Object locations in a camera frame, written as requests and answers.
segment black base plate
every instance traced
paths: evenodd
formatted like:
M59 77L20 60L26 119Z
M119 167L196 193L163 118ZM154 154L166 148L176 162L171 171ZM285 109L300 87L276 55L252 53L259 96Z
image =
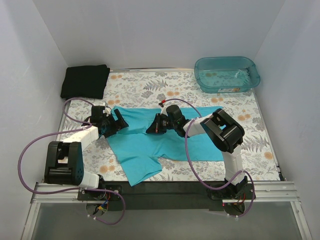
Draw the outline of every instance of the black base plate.
M220 187L224 181L207 181L212 187ZM172 210L172 209L209 209L223 211L222 199L234 199L223 191L211 191L197 181L144 181L130 186L127 181L104 181L102 187L117 190L125 199L127 210ZM244 187L246 199L252 198L252 185ZM99 199L105 201L107 195ZM79 191L79 201L97 201L97 194L90 191ZM114 194L110 196L109 211L123 209L120 198Z

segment transparent blue tub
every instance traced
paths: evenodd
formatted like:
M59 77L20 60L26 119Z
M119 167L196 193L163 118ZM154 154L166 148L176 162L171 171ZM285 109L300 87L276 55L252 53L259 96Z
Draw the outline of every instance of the transparent blue tub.
M205 57L196 61L194 75L205 93L240 93L260 83L255 63L243 56Z

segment red wire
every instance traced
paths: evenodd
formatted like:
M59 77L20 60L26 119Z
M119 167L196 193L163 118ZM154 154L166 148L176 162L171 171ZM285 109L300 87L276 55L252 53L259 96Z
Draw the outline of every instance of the red wire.
M240 204L243 204L245 202L245 200L246 200L246 194L244 193L243 194L243 200L242 200L242 202Z
M240 200L241 200L241 196L239 197L238 201L234 202L233 204L237 205L240 202Z
M111 194L109 194L109 197L108 197L108 203L106 204L106 210L108 211L108 208L109 208L109 199L111 197Z

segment floral pattern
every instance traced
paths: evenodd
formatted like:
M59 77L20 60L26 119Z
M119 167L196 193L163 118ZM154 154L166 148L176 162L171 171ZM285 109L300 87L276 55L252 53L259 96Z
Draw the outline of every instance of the floral pattern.
M262 116L252 91L244 93L205 93L201 91L192 71L184 72L121 72L110 73L103 99L89 99L95 105L107 103L111 108L157 108L163 99L181 98L196 107L222 106L244 128L245 136L241 156L243 167L255 181L280 180L271 143L268 140ZM188 107L177 102L180 107ZM91 106L73 100L68 114L84 120L91 113ZM66 119L63 130L80 128L80 124ZM60 139L72 135L63 134ZM188 162L160 157L162 172L147 181L197 181ZM126 181L126 175L117 161L108 139L101 137L83 152L87 171L101 174L106 181ZM205 181L221 181L225 177L223 161L195 161L193 166Z

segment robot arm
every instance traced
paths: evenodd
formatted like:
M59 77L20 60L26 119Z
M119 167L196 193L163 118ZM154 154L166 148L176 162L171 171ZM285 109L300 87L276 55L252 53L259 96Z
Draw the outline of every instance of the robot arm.
M169 129L174 129L180 137L184 137L190 124L191 121L183 116L177 105L170 105L163 107L161 113L155 116L146 133L163 134ZM222 152L225 181L227 182L238 171L243 170L241 144L245 131L230 115L219 108L205 117L195 118L189 128L188 137L204 133L210 137L213 144ZM243 172L240 173L231 182L232 192L238 194L247 182L245 174Z
M83 151L102 135L106 138L128 127L118 109L114 119L105 106L93 106L90 118L92 126L78 131L63 141L52 141L48 145L44 180L48 184L76 185L96 189L100 176L84 170Z

